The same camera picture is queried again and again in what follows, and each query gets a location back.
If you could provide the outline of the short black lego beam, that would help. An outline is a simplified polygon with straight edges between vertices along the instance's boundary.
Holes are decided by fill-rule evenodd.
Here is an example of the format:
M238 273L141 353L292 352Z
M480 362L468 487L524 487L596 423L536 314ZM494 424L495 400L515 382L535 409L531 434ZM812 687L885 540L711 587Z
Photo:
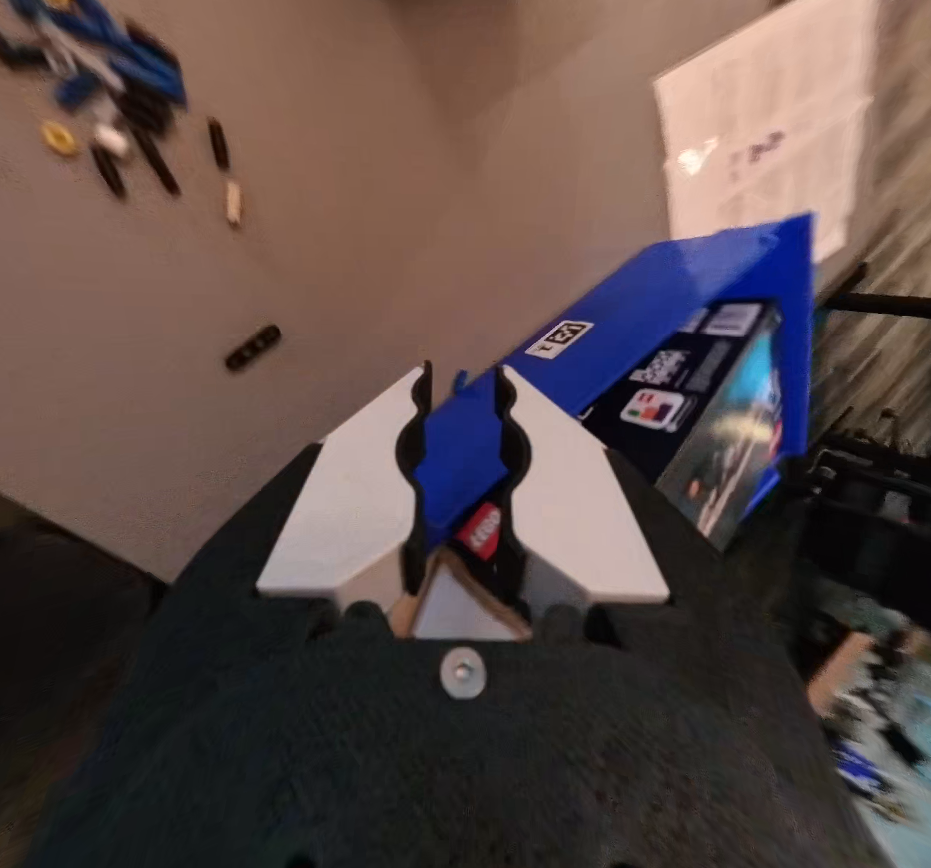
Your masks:
M264 326L225 356L225 370L228 373L241 373L277 347L281 340L282 332L277 325Z

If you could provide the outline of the pile of lego pieces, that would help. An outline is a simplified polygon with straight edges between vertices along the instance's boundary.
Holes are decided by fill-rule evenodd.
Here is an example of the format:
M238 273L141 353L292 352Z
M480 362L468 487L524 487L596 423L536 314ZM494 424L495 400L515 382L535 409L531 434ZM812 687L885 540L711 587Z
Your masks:
M2 32L2 64L57 77L58 106L74 114L99 106L105 135L165 138L188 106L180 60L132 21L119 22L100 0L4 0L32 39Z

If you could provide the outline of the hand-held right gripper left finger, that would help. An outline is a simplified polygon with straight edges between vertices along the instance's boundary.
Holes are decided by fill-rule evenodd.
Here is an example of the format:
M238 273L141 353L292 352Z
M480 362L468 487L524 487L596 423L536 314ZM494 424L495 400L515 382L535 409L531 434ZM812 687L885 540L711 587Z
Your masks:
M415 366L320 443L256 582L266 598L371 603L390 615L425 578L425 423L433 368Z

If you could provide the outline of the white paper sheet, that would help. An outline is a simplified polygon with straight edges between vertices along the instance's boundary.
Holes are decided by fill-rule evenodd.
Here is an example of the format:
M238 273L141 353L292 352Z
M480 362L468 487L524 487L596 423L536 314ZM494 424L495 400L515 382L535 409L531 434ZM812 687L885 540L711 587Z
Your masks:
M654 80L669 232L811 213L844 249L872 102L880 0L793 0Z

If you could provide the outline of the blue lego box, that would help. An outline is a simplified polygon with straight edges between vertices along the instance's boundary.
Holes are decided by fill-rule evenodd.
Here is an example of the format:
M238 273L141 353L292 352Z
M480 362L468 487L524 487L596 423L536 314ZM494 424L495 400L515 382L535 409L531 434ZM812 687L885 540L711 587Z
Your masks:
M538 620L497 586L501 365L609 451L669 585L664 605L597 607L707 603L727 543L807 445L812 227L804 214L651 246L455 389L426 422L418 478L439 554L403 632L516 641Z

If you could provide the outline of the black metal frame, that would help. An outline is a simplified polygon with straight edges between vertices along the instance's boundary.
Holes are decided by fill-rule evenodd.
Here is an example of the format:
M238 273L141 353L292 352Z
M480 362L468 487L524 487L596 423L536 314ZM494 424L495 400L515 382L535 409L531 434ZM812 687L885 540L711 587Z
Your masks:
M803 555L918 615L929 605L929 286L875 292L859 263L816 313L808 451L789 477Z

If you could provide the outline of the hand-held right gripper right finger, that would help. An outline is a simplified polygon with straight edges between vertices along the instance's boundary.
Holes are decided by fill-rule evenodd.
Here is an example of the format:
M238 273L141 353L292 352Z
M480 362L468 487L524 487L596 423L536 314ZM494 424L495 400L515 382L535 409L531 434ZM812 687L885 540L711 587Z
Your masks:
M533 620L554 606L660 606L670 590L609 451L513 367L495 373L503 600Z

